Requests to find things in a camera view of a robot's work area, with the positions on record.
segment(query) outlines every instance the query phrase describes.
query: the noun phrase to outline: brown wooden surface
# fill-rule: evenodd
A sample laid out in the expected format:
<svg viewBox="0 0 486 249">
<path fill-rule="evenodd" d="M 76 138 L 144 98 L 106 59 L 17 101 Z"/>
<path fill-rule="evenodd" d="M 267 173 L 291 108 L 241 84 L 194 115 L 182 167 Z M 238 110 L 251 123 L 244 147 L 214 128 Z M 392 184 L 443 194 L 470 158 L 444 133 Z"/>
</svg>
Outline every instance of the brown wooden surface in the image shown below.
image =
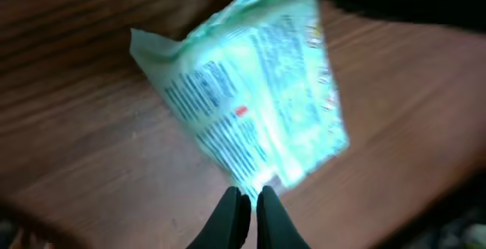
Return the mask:
<svg viewBox="0 0 486 249">
<path fill-rule="evenodd" d="M 88 247 L 186 246 L 228 183 L 129 28 L 181 39 L 230 1 L 0 0 L 0 195 Z M 351 147 L 282 201 L 312 247 L 366 248 L 479 163 L 486 37 L 321 10 Z"/>
</svg>

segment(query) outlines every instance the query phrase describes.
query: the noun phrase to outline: plastic packet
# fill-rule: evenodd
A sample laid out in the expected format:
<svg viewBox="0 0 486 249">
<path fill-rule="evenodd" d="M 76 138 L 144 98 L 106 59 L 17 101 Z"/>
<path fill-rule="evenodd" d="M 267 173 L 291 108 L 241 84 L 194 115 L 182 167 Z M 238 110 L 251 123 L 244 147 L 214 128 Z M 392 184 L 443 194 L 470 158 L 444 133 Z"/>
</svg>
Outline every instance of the plastic packet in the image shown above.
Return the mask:
<svg viewBox="0 0 486 249">
<path fill-rule="evenodd" d="M 253 204 L 348 145 L 316 0 L 235 0 L 182 42 L 132 29 L 130 52 Z"/>
</svg>

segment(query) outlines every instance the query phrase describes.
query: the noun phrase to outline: wooden table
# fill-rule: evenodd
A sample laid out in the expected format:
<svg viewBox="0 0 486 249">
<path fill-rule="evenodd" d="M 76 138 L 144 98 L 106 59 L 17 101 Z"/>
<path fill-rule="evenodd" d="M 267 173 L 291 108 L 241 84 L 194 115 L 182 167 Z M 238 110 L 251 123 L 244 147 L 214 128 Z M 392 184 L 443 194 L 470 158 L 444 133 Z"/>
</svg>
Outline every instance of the wooden table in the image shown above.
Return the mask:
<svg viewBox="0 0 486 249">
<path fill-rule="evenodd" d="M 0 0 L 0 194 L 93 248 L 183 248 L 228 182 L 128 54 L 231 0 Z M 282 196 L 315 248 L 366 248 L 481 165 L 486 37 L 321 5 L 351 146 Z M 245 248 L 255 248 L 255 224 Z"/>
</svg>

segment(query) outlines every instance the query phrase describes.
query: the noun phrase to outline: red mark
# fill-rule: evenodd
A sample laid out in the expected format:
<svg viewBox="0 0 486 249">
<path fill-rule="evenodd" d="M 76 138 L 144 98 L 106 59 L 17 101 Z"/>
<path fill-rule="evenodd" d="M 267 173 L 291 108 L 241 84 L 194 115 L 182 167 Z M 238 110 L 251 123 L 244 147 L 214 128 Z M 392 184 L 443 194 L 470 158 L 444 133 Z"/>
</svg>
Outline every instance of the red mark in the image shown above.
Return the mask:
<svg viewBox="0 0 486 249">
<path fill-rule="evenodd" d="M 246 112 L 248 111 L 248 108 L 246 106 L 241 106 L 236 109 L 236 115 L 239 117 L 242 117 Z"/>
</svg>

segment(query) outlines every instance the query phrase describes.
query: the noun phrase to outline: wood grain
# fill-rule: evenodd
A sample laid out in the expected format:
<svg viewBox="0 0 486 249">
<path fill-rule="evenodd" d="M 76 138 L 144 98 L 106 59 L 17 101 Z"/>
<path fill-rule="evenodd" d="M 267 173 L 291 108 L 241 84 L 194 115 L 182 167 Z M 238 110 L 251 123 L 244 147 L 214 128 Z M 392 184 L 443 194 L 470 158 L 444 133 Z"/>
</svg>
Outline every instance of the wood grain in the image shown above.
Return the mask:
<svg viewBox="0 0 486 249">
<path fill-rule="evenodd" d="M 129 28 L 182 39 L 230 1 L 0 0 L 0 195 L 88 247 L 185 247 L 228 182 Z M 312 247 L 371 247 L 482 165 L 486 37 L 320 9 L 351 146 L 282 201 Z"/>
</svg>

